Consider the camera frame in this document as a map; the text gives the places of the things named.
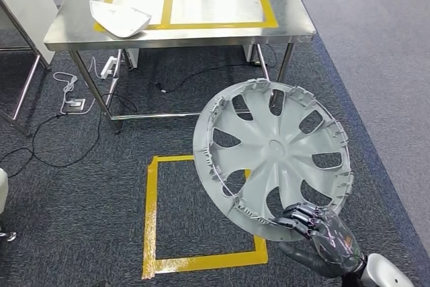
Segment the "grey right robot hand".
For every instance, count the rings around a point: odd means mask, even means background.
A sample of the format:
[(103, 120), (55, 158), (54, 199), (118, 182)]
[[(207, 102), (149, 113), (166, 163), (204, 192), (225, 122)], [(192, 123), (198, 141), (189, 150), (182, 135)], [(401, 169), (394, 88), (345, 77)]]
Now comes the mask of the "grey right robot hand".
[(295, 231), (309, 242), (316, 253), (286, 242), (280, 242), (278, 246), (286, 256), (323, 277), (359, 276), (367, 261), (355, 235), (327, 207), (296, 202), (272, 221)]

